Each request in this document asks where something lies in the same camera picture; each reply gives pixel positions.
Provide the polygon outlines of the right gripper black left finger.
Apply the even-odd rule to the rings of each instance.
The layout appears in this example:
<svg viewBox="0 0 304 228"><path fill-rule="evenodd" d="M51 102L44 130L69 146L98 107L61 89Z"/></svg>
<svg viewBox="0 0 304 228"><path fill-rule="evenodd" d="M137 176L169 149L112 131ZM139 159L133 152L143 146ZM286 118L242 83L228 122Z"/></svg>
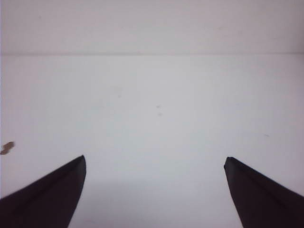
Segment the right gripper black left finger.
<svg viewBox="0 0 304 228"><path fill-rule="evenodd" d="M2 228L67 228L81 197L86 160L79 156L0 200Z"/></svg>

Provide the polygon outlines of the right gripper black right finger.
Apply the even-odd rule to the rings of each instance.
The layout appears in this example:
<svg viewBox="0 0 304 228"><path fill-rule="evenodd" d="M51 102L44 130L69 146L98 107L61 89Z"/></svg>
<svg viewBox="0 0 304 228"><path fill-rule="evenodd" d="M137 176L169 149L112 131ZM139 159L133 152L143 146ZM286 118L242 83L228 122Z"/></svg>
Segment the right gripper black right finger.
<svg viewBox="0 0 304 228"><path fill-rule="evenodd" d="M234 157L224 170L244 228L302 228L304 198Z"/></svg>

